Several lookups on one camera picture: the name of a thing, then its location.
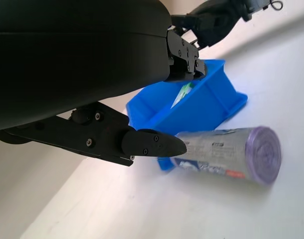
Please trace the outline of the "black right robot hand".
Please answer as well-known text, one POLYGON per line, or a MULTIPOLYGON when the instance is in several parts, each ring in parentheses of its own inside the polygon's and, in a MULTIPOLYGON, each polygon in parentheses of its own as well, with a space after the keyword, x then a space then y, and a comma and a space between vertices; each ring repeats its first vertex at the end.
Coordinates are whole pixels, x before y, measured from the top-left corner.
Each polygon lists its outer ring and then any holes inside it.
POLYGON ((222 41, 245 13, 242 0, 207 0, 190 13, 171 16, 176 33, 182 36, 192 31, 201 50, 222 41))

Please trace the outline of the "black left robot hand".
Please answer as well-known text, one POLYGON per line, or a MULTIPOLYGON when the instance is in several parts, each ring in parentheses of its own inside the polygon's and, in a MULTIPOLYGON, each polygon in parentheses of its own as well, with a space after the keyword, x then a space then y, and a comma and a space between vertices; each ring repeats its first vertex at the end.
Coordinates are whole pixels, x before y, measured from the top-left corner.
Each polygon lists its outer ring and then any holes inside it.
POLYGON ((186 152, 101 103, 207 74, 158 0, 0 0, 0 140, 130 166, 186 152))

